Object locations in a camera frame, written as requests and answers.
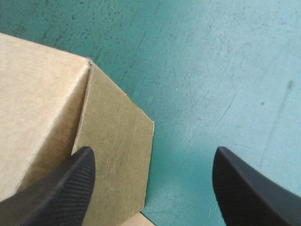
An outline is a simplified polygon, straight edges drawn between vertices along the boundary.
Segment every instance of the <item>cardboard box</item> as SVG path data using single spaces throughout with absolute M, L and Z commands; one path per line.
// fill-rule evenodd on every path
M 154 122 L 90 59 L 0 34 L 0 200 L 82 146 L 96 157 L 86 226 L 144 206 Z

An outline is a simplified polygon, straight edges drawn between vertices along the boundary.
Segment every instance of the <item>floor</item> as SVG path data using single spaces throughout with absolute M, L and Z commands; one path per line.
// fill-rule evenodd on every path
M 219 145 L 301 195 L 300 9 L 298 0 L 0 0 L 0 32 L 92 58 L 156 122 L 147 218 L 223 226 L 211 181 Z

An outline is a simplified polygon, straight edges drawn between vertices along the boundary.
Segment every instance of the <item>stain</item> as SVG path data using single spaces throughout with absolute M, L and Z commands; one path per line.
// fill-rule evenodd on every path
M 286 87 L 287 91 L 292 91 L 293 85 L 294 85 L 293 80 L 290 80 L 290 81 L 287 83 L 287 87 Z

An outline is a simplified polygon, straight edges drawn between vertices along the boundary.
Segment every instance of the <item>scratch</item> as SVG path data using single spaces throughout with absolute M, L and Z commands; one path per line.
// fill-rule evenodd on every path
M 140 42 L 138 44 L 138 49 L 140 48 L 140 45 L 141 45 L 143 39 L 145 38 L 145 35 L 146 35 L 146 32 L 144 32 L 144 34 L 143 34 L 143 36 L 142 36 L 142 38 L 141 38 L 141 40 L 140 40 Z
M 183 166 L 183 165 L 187 162 L 187 160 L 192 156 L 192 153 L 193 153 L 193 152 L 191 152 L 191 153 L 189 154 L 189 156 L 185 159 L 185 161 L 182 163 L 181 166 Z
M 158 10 L 159 10 L 161 4 L 162 4 L 162 1 L 160 1 L 159 4 L 157 5 L 157 8 L 156 8 L 156 10 L 154 12 L 154 15 L 156 15 L 158 13 Z
M 232 64 L 232 61 L 233 61 L 234 57 L 236 56 L 237 52 L 238 52 L 238 49 L 235 51 L 235 53 L 234 53 L 233 56 L 231 57 L 231 59 L 230 59 L 228 65 L 227 65 L 226 72 L 225 72 L 225 74 L 224 74 L 223 77 L 225 77 L 225 76 L 228 74 L 228 70 L 229 70 L 229 68 L 230 68 L 230 66 L 231 66 L 231 64 Z
M 226 111 L 224 112 L 224 114 L 222 115 L 222 117 L 218 120 L 218 122 L 217 122 L 215 128 L 220 124 L 220 122 L 222 121 L 223 117 L 226 115 L 226 113 L 227 113 L 228 110 L 230 109 L 230 107 L 231 107 L 231 105 L 232 105 L 232 103 L 233 103 L 233 100 L 234 100 L 235 96 L 236 96 L 236 94 L 234 94 L 234 96 L 233 96 L 233 98 L 232 98 L 230 104 L 228 105 L 228 107 L 227 107 Z
M 279 106 L 278 111 L 277 111 L 276 118 L 275 118 L 275 120 L 273 122 L 271 130 L 269 132 L 269 136 L 268 136 L 267 142 L 265 143 L 265 147 L 264 147 L 263 152 L 261 154 L 261 158 L 260 158 L 260 162 L 259 162 L 259 167 L 262 167 L 262 165 L 263 165 L 263 160 L 264 160 L 264 158 L 266 156 L 267 151 L 269 150 L 271 139 L 274 137 L 275 130 L 277 129 L 279 120 L 280 120 L 280 118 L 282 116 L 282 112 L 285 109 L 287 100 L 288 100 L 288 98 L 289 98 L 289 96 L 290 96 L 290 94 L 291 94 L 291 92 L 293 90 L 293 85 L 294 85 L 294 82 L 292 80 L 290 80 L 287 83 L 286 92 L 285 92 L 284 97 L 283 97 L 283 99 L 282 99 L 282 101 L 280 103 L 280 106 Z
M 210 76 L 208 64 L 207 64 L 207 72 L 208 72 L 208 76 Z
M 251 147 L 249 147 L 249 146 L 245 146 L 245 145 L 238 145 L 238 144 L 233 144 L 233 145 L 235 145 L 235 146 L 238 146 L 238 147 L 246 147 L 246 148 L 249 148 L 249 149 L 251 149 Z

